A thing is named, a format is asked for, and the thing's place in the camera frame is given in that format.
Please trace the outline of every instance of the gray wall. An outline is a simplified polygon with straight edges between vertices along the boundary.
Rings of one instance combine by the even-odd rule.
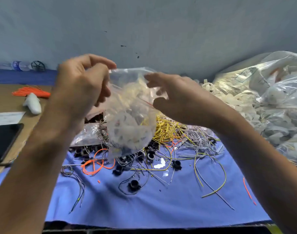
[[[297,0],[0,0],[0,61],[94,53],[205,78],[277,50],[297,52]]]

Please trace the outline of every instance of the paper sheet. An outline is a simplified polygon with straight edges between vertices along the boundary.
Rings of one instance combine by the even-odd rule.
[[[0,113],[0,125],[17,124],[25,112],[2,112]]]

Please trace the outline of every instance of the right hand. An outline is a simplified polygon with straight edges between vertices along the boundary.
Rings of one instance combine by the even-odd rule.
[[[175,121],[222,132],[225,123],[239,115],[188,77],[157,72],[145,78],[149,88],[161,87],[157,95],[167,92],[169,99],[156,98],[153,106]]]

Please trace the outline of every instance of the water bottle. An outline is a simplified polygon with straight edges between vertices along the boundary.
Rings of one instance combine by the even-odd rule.
[[[12,63],[0,63],[0,69],[2,70],[17,70],[17,71],[29,71],[32,70],[30,63],[24,61],[13,61]]]

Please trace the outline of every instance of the black smartphone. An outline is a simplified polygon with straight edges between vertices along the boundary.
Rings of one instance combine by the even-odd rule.
[[[23,127],[22,123],[0,126],[0,162],[6,157]]]

